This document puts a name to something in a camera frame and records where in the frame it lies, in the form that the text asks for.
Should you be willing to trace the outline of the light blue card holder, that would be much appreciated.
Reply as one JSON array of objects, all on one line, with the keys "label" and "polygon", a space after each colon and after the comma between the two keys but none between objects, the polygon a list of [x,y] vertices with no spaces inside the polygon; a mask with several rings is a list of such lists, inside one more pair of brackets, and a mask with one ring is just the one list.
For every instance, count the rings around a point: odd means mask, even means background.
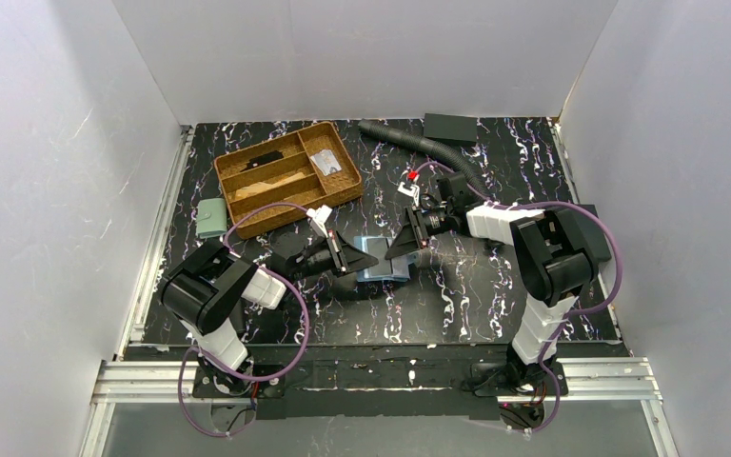
[{"label": "light blue card holder", "polygon": [[369,282],[406,282],[410,279],[410,267],[417,263],[415,253],[386,260],[390,240],[384,236],[356,236],[354,246],[363,252],[375,257],[378,264],[357,272],[359,283]]}]

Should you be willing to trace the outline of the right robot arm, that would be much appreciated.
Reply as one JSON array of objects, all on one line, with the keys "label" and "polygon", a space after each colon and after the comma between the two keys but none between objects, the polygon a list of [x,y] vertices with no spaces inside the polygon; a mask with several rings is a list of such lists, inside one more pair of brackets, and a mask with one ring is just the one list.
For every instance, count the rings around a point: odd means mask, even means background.
[{"label": "right robot arm", "polygon": [[510,386],[532,384],[550,371],[570,310],[611,257],[607,231],[588,208],[566,202],[502,208],[460,173],[441,177],[438,189],[438,205],[406,208],[385,258],[427,248],[433,236],[450,231],[513,247],[526,300],[502,378]]}]

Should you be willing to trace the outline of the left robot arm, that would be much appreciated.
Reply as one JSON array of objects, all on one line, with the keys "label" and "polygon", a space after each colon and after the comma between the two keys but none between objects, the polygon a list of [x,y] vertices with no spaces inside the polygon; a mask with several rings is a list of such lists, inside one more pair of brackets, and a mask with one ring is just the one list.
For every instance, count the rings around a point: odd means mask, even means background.
[{"label": "left robot arm", "polygon": [[289,233],[279,237],[261,267],[209,240],[173,268],[164,280],[159,300],[197,340],[210,363],[225,372],[247,358],[237,325],[241,302],[276,309],[287,293],[286,280],[324,272],[336,276],[375,267],[379,259],[356,248],[337,230],[309,243]]}]

